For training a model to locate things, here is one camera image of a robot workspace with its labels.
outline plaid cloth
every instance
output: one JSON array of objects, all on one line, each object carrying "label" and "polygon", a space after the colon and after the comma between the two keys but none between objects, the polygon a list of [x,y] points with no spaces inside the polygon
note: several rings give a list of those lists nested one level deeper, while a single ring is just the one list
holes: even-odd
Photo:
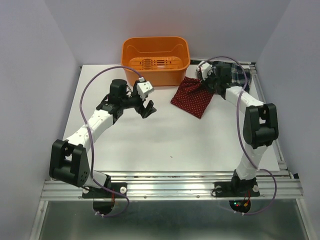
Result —
[{"label": "plaid cloth", "polygon": [[248,79],[248,84],[245,88],[246,92],[249,92],[250,87],[251,87],[251,73],[250,73],[250,69],[244,69],[245,71],[245,75],[243,74],[241,67],[239,67],[237,64],[235,63],[229,63],[229,62],[224,62],[224,61],[214,61],[212,63],[210,63],[213,66],[213,72],[216,73],[216,67],[215,65],[218,64],[229,64],[231,66],[231,82],[232,83],[238,83],[240,84],[241,87],[243,87],[245,85],[245,75],[246,78]]},{"label": "plaid cloth", "polygon": [[[210,64],[213,66],[213,72],[216,73],[215,65],[225,63],[226,62],[222,61],[214,61]],[[231,81],[244,86],[245,76],[241,68],[234,63],[228,64],[231,65]],[[245,69],[244,71],[248,79],[248,85],[245,90],[249,92],[251,86],[250,69]],[[197,117],[198,119],[201,119],[213,97],[213,94],[210,93],[200,81],[200,79],[185,77],[171,100],[173,105]]]}]

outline screw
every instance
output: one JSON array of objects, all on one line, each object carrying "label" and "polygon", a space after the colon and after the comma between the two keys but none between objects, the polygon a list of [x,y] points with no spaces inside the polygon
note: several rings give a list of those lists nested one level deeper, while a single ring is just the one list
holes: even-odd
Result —
[{"label": "screw", "polygon": [[252,190],[253,190],[255,193],[257,193],[257,192],[259,192],[259,187],[258,187],[257,185],[254,185],[253,188],[252,188]]},{"label": "screw", "polygon": [[215,186],[215,191],[217,192],[217,193],[221,193],[222,192],[222,187],[221,186]]},{"label": "screw", "polygon": [[120,193],[125,194],[127,192],[127,188],[125,186],[120,187]]}]

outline aluminum frame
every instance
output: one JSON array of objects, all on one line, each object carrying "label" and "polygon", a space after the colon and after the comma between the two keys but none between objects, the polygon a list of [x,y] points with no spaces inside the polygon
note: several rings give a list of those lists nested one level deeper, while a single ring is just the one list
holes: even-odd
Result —
[{"label": "aluminum frame", "polygon": [[[259,83],[255,65],[250,62],[250,70],[256,84],[258,96],[266,101]],[[296,199],[303,224],[309,239],[316,236],[306,204],[303,189],[299,179],[293,179],[288,171],[278,140],[275,141],[279,154],[279,171],[273,171],[277,181],[276,199]],[[214,182],[230,181],[233,171],[198,171],[198,172],[103,172],[111,176],[112,182],[126,182],[127,196],[131,201],[213,201],[233,200],[234,198],[217,198],[211,196]],[[271,199],[274,194],[274,181],[263,171],[257,172],[260,197],[252,199]],[[92,201],[82,198],[81,188],[54,179],[45,181],[40,197],[39,207],[33,223],[31,240],[38,240],[49,201]],[[109,199],[99,198],[96,201]]]}]

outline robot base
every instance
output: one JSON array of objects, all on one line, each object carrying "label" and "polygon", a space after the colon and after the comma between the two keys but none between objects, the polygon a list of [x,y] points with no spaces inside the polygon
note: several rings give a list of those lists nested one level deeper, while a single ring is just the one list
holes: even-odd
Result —
[{"label": "robot base", "polygon": [[217,181],[211,195],[216,198],[244,198],[245,196],[259,197],[259,187],[255,181],[253,187],[234,188],[232,181]]}]

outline orange plastic basket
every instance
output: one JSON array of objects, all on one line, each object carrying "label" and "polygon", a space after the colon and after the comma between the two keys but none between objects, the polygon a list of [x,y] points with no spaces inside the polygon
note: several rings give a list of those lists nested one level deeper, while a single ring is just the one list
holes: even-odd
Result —
[{"label": "orange plastic basket", "polygon": [[[188,43],[178,36],[133,37],[123,43],[121,64],[139,71],[153,86],[179,86],[190,65]],[[138,76],[125,69],[133,86]]]}]

